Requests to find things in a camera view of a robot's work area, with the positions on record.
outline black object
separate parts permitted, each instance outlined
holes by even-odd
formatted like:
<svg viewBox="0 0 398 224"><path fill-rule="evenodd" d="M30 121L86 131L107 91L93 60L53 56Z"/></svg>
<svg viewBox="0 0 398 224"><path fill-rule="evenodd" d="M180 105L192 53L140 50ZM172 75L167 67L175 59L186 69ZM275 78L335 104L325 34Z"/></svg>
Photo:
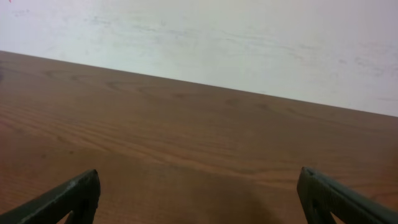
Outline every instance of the black object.
<svg viewBox="0 0 398 224"><path fill-rule="evenodd" d="M297 192L308 224L334 224L331 213L348 224L398 223L396 212L311 168L302 168Z"/></svg>
<svg viewBox="0 0 398 224"><path fill-rule="evenodd" d="M86 171L47 193L0 215L0 224L91 224L100 197L96 170Z"/></svg>

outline wooden table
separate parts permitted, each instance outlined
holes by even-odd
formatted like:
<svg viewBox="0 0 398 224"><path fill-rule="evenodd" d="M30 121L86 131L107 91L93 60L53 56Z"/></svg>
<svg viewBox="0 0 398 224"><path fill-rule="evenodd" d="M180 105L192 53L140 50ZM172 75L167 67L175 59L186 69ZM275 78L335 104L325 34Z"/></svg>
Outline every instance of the wooden table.
<svg viewBox="0 0 398 224"><path fill-rule="evenodd" d="M0 212L87 169L95 223L306 223L314 167L398 210L398 118L0 52Z"/></svg>

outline white backdrop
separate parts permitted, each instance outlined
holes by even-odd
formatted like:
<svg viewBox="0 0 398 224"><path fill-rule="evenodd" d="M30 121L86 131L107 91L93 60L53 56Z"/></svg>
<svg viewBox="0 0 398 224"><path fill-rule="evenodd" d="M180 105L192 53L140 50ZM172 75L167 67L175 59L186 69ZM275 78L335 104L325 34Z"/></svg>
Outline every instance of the white backdrop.
<svg viewBox="0 0 398 224"><path fill-rule="evenodd" d="M0 0L0 50L398 116L396 0Z"/></svg>

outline brown wooden surface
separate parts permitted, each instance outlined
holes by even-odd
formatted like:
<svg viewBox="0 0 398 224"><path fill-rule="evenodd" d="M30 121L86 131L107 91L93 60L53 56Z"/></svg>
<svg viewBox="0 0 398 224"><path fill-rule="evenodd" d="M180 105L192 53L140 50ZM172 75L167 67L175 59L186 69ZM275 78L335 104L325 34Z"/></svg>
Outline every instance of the brown wooden surface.
<svg viewBox="0 0 398 224"><path fill-rule="evenodd" d="M305 223L302 166L398 210L398 118L0 52L0 213L95 168L95 223Z"/></svg>

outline wood grain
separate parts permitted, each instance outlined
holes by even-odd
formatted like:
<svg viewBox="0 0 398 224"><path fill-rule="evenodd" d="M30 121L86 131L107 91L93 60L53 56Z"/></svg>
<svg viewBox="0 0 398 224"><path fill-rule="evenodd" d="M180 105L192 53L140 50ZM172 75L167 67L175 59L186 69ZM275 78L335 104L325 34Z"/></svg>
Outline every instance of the wood grain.
<svg viewBox="0 0 398 224"><path fill-rule="evenodd" d="M0 213L95 168L95 223L305 223L302 166L398 210L398 118L0 52Z"/></svg>

